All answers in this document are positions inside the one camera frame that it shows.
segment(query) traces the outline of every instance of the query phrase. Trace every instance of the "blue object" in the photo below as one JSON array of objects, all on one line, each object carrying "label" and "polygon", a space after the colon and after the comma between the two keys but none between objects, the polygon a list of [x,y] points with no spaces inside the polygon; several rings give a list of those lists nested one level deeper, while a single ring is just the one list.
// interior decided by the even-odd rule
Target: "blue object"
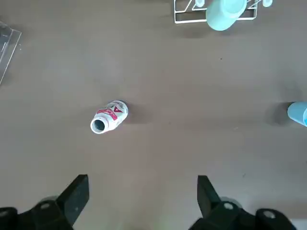
[{"label": "blue object", "polygon": [[288,116],[292,120],[307,126],[307,102],[294,102],[288,108]]},{"label": "blue object", "polygon": [[228,29],[243,14],[247,0],[213,0],[206,10],[208,25],[218,31]]}]

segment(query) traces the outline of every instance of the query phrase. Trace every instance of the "white bottle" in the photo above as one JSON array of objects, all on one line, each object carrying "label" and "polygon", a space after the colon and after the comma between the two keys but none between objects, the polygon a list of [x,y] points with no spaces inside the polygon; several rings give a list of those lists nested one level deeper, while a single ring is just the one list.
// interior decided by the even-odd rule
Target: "white bottle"
[{"label": "white bottle", "polygon": [[96,112],[91,121],[91,129],[96,134],[103,134],[115,129],[127,116],[127,105],[122,101],[112,101]]}]

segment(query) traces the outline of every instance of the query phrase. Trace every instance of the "clear plastic container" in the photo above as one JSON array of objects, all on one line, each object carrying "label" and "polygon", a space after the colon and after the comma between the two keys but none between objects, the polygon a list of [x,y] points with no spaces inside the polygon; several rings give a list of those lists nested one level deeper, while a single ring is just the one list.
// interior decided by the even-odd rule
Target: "clear plastic container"
[{"label": "clear plastic container", "polygon": [[0,84],[19,42],[21,32],[0,22]]}]

